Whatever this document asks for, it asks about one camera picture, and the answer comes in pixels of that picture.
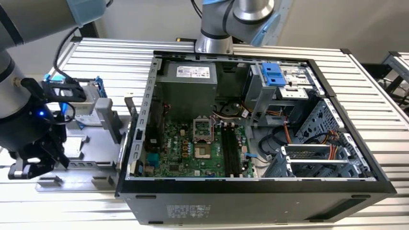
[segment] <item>cable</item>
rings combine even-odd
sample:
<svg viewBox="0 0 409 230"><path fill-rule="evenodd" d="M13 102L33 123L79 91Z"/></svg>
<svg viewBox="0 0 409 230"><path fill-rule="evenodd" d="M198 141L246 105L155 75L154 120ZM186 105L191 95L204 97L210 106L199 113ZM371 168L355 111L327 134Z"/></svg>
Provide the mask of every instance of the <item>cable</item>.
<svg viewBox="0 0 409 230"><path fill-rule="evenodd" d="M286 119L284 119L284 131L286 131L287 142L291 144L292 143L292 138L290 137L290 133L288 133L287 119L288 119L288 117L286 117Z"/></svg>
<svg viewBox="0 0 409 230"><path fill-rule="evenodd" d="M268 162L262 160L259 157L254 157L254 159L258 159L262 163L268 164Z"/></svg>
<svg viewBox="0 0 409 230"><path fill-rule="evenodd" d="M66 42L68 41L71 35L75 33L75 31L78 30L78 27L74 28L70 33L67 34L67 36L64 37L60 45L59 45L59 48L58 48L58 53L56 53L56 56L54 58L54 62L53 62L53 66L55 68L55 70L58 71L58 73L60 73L64 77L66 77L66 80L68 82L74 81L72 77L63 71L60 70L60 67L59 67L59 57L60 57L60 54L62 54L62 50L63 50L63 47L64 47L64 44Z"/></svg>
<svg viewBox="0 0 409 230"><path fill-rule="evenodd" d="M191 2L192 2L192 6L194 6L194 9L195 9L199 17L203 18L203 12L200 11L199 6L198 6L195 0L191 0Z"/></svg>
<svg viewBox="0 0 409 230"><path fill-rule="evenodd" d="M310 144L315 139L318 139L320 136L324 136L324 135L331 135L330 133L320 133L315 136L312 136L311 138L307 139L307 141L304 142L304 144Z"/></svg>
<svg viewBox="0 0 409 230"><path fill-rule="evenodd" d="M270 144L270 140L268 140L268 146L270 148L274 150L275 148L272 147L272 145Z"/></svg>
<svg viewBox="0 0 409 230"><path fill-rule="evenodd" d="M284 126L278 126L278 127L275 127L272 133L268 134L266 137L263 137L262 140L259 141L259 144L258 144L259 150L260 150L260 152L263 152L266 155L274 155L274 156L276 156L275 153L271 153L271 152L268 152L268 151L266 151L266 150L263 149L263 143L264 143L270 138L272 138L274 141L275 141L279 145L282 145L282 146L287 145L287 143L286 143L284 141L279 140L279 138L276 137L276 134L278 134L280 131L283 131L283 129L284 129Z"/></svg>
<svg viewBox="0 0 409 230"><path fill-rule="evenodd" d="M64 102L72 109L72 116L71 118L64 121L64 122L56 122L56 120L49 120L47 118L43 117L43 119L53 125L58 125L58 126L63 126L63 125L67 125L70 122L74 121L74 119L76 118L76 108L75 106L70 103L70 102Z"/></svg>
<svg viewBox="0 0 409 230"><path fill-rule="evenodd" d="M224 120L234 120L234 119L242 118L240 116L238 116L238 114L236 114L236 115L227 115L227 114L224 114L224 113L222 113L222 112L218 112L218 111L214 111L214 114L215 114L219 118L222 118L222 119L224 119Z"/></svg>
<svg viewBox="0 0 409 230"><path fill-rule="evenodd" d="M114 0L110 0L110 2L107 3L107 8L114 4Z"/></svg>

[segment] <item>motherboard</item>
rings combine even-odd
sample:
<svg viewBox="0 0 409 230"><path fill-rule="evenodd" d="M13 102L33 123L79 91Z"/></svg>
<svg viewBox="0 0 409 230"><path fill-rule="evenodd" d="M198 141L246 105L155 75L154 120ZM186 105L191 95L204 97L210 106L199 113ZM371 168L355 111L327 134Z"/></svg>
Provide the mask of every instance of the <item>motherboard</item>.
<svg viewBox="0 0 409 230"><path fill-rule="evenodd" d="M222 123L167 122L164 148L148 154L150 177L254 177L244 127ZM155 154L158 162L150 161Z"/></svg>

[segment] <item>case label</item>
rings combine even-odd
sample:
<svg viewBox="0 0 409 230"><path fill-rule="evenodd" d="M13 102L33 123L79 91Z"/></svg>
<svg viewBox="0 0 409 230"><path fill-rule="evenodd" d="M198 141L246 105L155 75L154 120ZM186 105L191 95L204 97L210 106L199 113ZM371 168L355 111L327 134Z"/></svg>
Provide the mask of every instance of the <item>case label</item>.
<svg viewBox="0 0 409 230"><path fill-rule="evenodd" d="M179 66L179 78L211 78L211 67Z"/></svg>
<svg viewBox="0 0 409 230"><path fill-rule="evenodd" d="M211 205L167 205L170 218L208 218Z"/></svg>

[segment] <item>green motherboard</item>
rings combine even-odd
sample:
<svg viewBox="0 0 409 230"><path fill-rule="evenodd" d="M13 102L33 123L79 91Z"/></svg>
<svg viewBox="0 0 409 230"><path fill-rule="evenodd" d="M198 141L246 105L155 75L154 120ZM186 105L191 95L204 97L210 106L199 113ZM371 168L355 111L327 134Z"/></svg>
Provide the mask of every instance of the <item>green motherboard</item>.
<svg viewBox="0 0 409 230"><path fill-rule="evenodd" d="M168 122L164 131L164 148L159 154L159 166L147 173L147 176L226 177L223 126L214 127L215 130L210 130L214 133L214 141L194 141L192 124ZM246 158L250 146L243 126L236 126L235 134L242 174L243 177L254 177L252 161Z"/></svg>

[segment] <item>ram slot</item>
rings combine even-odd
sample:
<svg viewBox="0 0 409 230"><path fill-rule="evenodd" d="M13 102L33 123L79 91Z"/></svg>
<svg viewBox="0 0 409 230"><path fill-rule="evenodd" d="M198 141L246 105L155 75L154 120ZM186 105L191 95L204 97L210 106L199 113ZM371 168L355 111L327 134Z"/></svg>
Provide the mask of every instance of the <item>ram slot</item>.
<svg viewBox="0 0 409 230"><path fill-rule="evenodd" d="M226 176L239 177L240 172L240 159L238 152L238 141L235 128L228 126L222 128L222 147L224 155L224 171Z"/></svg>

